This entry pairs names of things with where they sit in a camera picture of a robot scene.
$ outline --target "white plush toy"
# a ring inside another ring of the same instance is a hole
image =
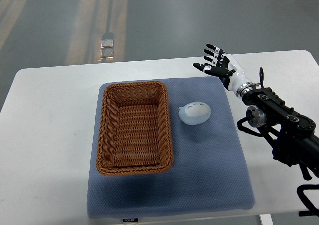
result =
[[[192,102],[178,108],[181,121],[188,125],[197,125],[208,120],[211,109],[204,102]]]

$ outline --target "white table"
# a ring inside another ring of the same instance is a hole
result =
[[[271,87],[286,105],[319,124],[319,67],[299,51],[234,55],[248,78]],[[99,87],[107,82],[201,77],[198,58],[31,68],[19,71],[0,113],[0,224],[91,224],[87,183]],[[227,92],[234,121],[246,106]],[[272,159],[263,138],[238,132],[256,203],[251,210],[142,218],[141,222],[257,215],[305,210],[296,189],[298,166]],[[319,183],[313,178],[310,183]],[[319,196],[313,197],[315,204]],[[105,219],[103,224],[121,223]]]

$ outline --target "mat label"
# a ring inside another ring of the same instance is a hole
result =
[[[123,219],[124,223],[138,223],[139,219]]]

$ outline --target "concrete floor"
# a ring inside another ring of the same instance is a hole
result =
[[[101,63],[101,38],[114,39],[107,62],[203,56],[206,43],[231,54],[304,49],[319,62],[318,25],[319,0],[0,0],[0,109],[18,70]],[[319,223],[272,217],[275,225]]]

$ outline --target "screw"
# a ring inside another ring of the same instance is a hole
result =
[[[291,120],[292,122],[298,122],[299,121],[299,119],[297,118],[297,117],[295,117],[294,115],[288,115],[287,117],[286,117],[288,120]]]
[[[258,95],[258,97],[260,99],[262,99],[262,100],[268,100],[269,99],[268,96],[266,96],[266,95]]]

